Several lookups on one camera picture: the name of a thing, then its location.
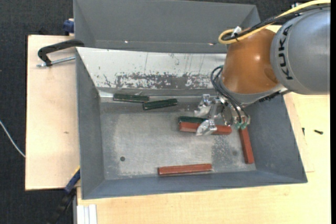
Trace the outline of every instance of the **white cable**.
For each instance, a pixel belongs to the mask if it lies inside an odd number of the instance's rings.
[[[0,120],[0,125],[2,126],[2,128],[4,129],[5,133],[7,134],[9,140],[11,141],[11,143],[13,144],[13,146],[16,148],[17,151],[19,151],[19,153],[25,158],[26,155],[19,149],[19,147],[15,144],[14,140],[12,139],[11,135],[9,134],[9,132],[7,131],[5,125],[2,123],[2,121]]]

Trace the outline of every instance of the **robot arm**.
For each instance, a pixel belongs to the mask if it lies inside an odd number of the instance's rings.
[[[266,29],[273,23],[282,23],[277,33]],[[224,65],[211,75],[217,97],[208,106],[220,100],[222,109],[208,115],[210,125],[222,117],[244,129],[250,121],[244,107],[256,101],[330,91],[330,0],[299,5],[243,31],[226,30],[219,42],[229,45]]]

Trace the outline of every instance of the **black cable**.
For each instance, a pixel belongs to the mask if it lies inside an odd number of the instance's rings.
[[[237,35],[235,35],[235,38],[239,40],[239,37],[241,36],[244,36],[254,30],[257,30],[258,28],[261,28],[261,27],[264,27],[266,25],[269,25],[269,24],[273,24],[273,23],[279,23],[283,20],[289,20],[289,19],[292,19],[294,17],[296,17],[298,14],[302,14],[304,12],[309,12],[311,10],[314,10],[314,9],[321,9],[321,8],[324,8],[324,7],[328,7],[329,4],[319,4],[319,5],[315,5],[315,6],[310,6],[310,7],[306,7],[306,8],[303,8],[301,10],[297,10],[297,11],[294,11],[292,13],[288,13],[288,14],[285,14],[285,15],[282,15],[282,16],[273,16],[273,17],[269,17],[267,19],[265,19],[264,21],[262,21],[261,23],[258,23],[254,26],[252,26],[251,28],[248,28],[247,30],[243,30],[241,32],[239,32]],[[226,40],[231,40],[232,37],[231,37],[231,33],[228,33],[226,36],[223,36],[222,37],[222,40],[226,41]]]
[[[217,75],[214,77],[214,73],[216,72],[216,70],[219,69],[219,72],[217,73]],[[241,113],[240,113],[240,110],[238,109],[238,107],[240,107],[241,111],[244,111],[244,109],[242,108],[242,105],[237,102],[232,96],[230,96],[222,87],[221,85],[217,82],[216,80],[218,79],[219,77],[219,74],[222,73],[222,70],[223,70],[223,66],[219,66],[219,67],[216,67],[212,72],[211,72],[211,75],[210,75],[210,80],[211,80],[211,83],[212,85],[214,86],[215,90],[220,93],[221,95],[223,95],[225,98],[227,98],[232,106],[234,107],[235,111],[237,112],[238,114],[238,118],[239,118],[239,122],[242,122],[242,117],[241,117]]]

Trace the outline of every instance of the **wooden table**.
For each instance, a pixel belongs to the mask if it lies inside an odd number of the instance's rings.
[[[63,188],[79,165],[75,62],[36,67],[39,48],[72,38],[28,37],[26,190]],[[330,98],[285,97],[308,183],[95,200],[78,187],[77,203],[96,204],[99,224],[330,223]]]

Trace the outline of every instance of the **cable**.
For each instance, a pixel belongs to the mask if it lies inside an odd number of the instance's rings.
[[[321,8],[321,5],[329,5],[331,3],[331,0],[314,0],[314,1],[310,1],[307,3],[303,3],[297,7],[294,7],[292,9],[289,9],[288,11],[278,15],[278,16],[274,16],[271,18],[268,18],[266,20],[264,20],[263,22],[249,28],[246,29],[242,32],[240,32],[239,34],[235,34],[233,37],[230,36],[230,34],[232,34],[234,32],[234,29],[229,29],[226,31],[223,31],[219,38],[218,41],[222,44],[231,44],[234,43],[236,41],[240,41],[244,38],[247,38],[251,35],[253,35],[254,33],[266,28],[267,26],[275,23],[276,21],[280,20],[280,19],[284,19],[286,18],[287,15],[290,14],[297,14],[297,13],[302,13],[305,9],[309,8],[308,10],[311,10],[311,6],[315,6],[315,5],[319,5],[318,8]]]
[[[215,76],[214,78],[214,73],[216,72],[216,70],[219,69],[219,72],[217,73],[217,75]],[[237,112],[238,114],[238,118],[239,118],[239,122],[241,123],[242,122],[242,117],[241,117],[241,113],[240,113],[240,110],[238,109],[238,107],[241,109],[242,112],[244,112],[245,115],[247,115],[244,111],[244,109],[242,108],[242,105],[236,101],[232,96],[230,96],[226,91],[225,89],[223,89],[223,87],[221,87],[221,85],[219,83],[216,82],[216,80],[218,79],[219,77],[219,74],[222,73],[222,70],[223,70],[223,66],[219,66],[219,67],[216,67],[212,72],[211,72],[211,75],[210,75],[210,80],[211,80],[211,83],[212,85],[214,86],[215,90],[220,93],[221,95],[223,95],[225,98],[227,98],[230,103],[232,104],[232,106],[234,107],[235,111]]]
[[[0,125],[2,126],[2,128],[4,129],[5,133],[7,134],[9,140],[11,141],[11,143],[13,144],[13,146],[16,148],[16,150],[25,158],[26,155],[19,149],[19,147],[15,144],[14,140],[12,139],[11,135],[9,134],[9,132],[7,131],[5,125],[2,123],[2,121],[0,120]]]

